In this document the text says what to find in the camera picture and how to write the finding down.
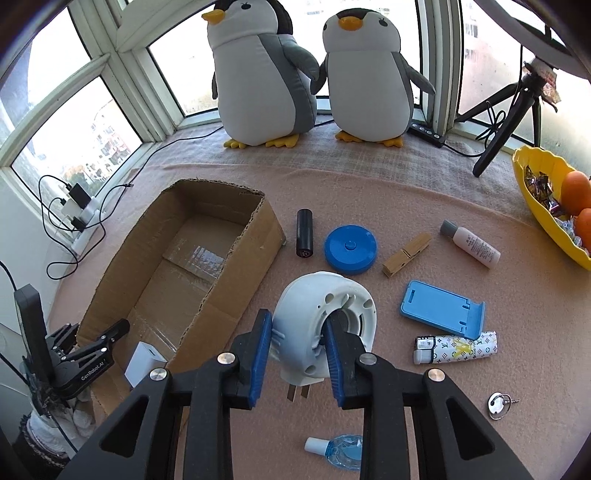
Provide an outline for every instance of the black cylinder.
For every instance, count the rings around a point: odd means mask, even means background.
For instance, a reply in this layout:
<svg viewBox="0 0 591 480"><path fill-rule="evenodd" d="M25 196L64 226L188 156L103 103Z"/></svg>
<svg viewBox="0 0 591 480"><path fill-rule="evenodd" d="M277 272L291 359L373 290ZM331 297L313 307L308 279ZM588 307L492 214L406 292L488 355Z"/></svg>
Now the black cylinder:
<svg viewBox="0 0 591 480"><path fill-rule="evenodd" d="M312 227L312 211L307 208L302 208L297 212L295 242L295 253L298 257L312 256L314 253L314 228Z"/></svg>

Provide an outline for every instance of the patterned lighter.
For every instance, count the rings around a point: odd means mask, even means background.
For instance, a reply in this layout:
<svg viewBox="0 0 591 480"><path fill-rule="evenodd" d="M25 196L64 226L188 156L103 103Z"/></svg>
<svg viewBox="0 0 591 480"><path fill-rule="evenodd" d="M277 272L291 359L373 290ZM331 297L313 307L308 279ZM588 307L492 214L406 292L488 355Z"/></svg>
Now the patterned lighter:
<svg viewBox="0 0 591 480"><path fill-rule="evenodd" d="M442 364L496 355L496 332L482 332L476 340L454 335L417 337L414 363Z"/></svg>

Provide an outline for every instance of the black tripod leg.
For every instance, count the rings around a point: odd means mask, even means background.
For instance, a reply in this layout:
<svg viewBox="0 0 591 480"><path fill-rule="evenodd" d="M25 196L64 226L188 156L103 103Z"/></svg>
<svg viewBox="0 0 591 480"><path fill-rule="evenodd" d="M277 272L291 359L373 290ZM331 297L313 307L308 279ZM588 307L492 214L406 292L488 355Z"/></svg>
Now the black tripod leg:
<svg viewBox="0 0 591 480"><path fill-rule="evenodd" d="M540 106L539 97L535 98L531 110L534 120L534 146L539 147L542 140L542 107Z"/></svg>
<svg viewBox="0 0 591 480"><path fill-rule="evenodd" d="M476 115L480 115L482 112L486 112L488 109L488 104L490 103L492 106L495 106L497 103L501 103L508 98L511 98L515 95L517 91L517 82L511 83L507 85L503 89L499 90L496 93L493 93L490 97L486 100L480 102L475 107L470 108L466 113L458 115L456 117L456 122L465 122L470 118L474 118Z"/></svg>
<svg viewBox="0 0 591 480"><path fill-rule="evenodd" d="M495 134L491 143L488 144L488 147L474 165L472 173L475 177L479 177L486 170L533 104L534 98L528 92L522 90L517 96L515 105L509 110L501 129Z"/></svg>

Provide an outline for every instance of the blue bottle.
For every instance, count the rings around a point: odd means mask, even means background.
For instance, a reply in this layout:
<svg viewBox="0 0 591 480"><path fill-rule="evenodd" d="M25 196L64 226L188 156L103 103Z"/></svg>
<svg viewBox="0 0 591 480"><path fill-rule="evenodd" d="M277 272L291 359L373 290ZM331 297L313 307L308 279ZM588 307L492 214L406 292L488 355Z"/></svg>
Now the blue bottle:
<svg viewBox="0 0 591 480"><path fill-rule="evenodd" d="M361 435L340 435L332 440L309 437L304 450L323 455L335 467L344 470L359 471L361 469Z"/></svg>

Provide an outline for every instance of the stuffed penguin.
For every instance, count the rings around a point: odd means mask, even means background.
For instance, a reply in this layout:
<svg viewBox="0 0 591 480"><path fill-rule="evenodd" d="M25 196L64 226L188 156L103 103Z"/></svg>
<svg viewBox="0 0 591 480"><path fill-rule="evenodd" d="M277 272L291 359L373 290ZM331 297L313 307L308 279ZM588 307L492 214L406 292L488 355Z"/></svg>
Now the stuffed penguin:
<svg viewBox="0 0 591 480"><path fill-rule="evenodd" d="M213 51L213 98L226 132L224 147L295 146L314 127L310 79L319 65L293 37L277 0L218 0L202 15Z"/></svg>
<svg viewBox="0 0 591 480"><path fill-rule="evenodd" d="M351 8L327 20L322 39L326 58L311 91L328 78L330 108L342 129L336 138L402 147L414 110L410 82L427 93L435 89L400 54L397 28L378 12Z"/></svg>

